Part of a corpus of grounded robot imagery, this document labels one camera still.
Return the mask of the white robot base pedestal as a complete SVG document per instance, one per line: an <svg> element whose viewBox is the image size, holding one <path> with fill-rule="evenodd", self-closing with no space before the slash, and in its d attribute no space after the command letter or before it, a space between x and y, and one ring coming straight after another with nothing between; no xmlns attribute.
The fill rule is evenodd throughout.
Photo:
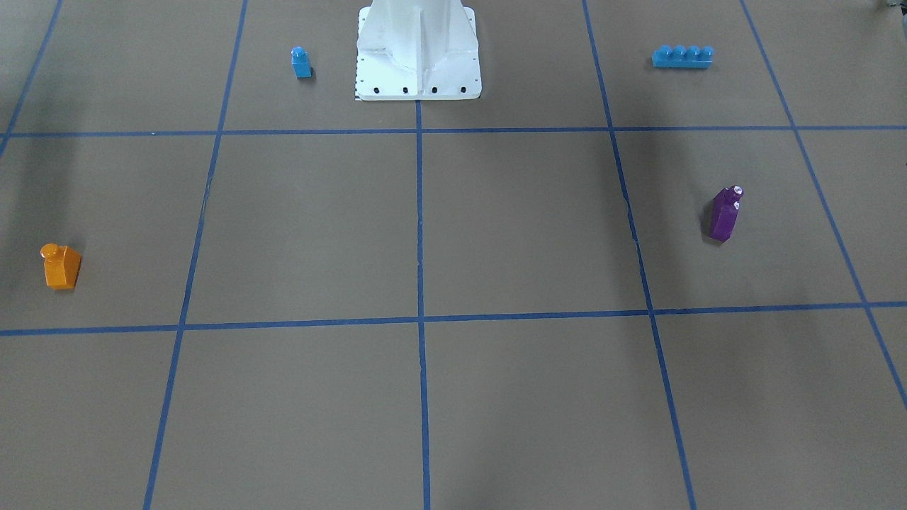
<svg viewBox="0 0 907 510"><path fill-rule="evenodd" d="M474 10L460 1L373 1L357 16L357 101L480 98Z"/></svg>

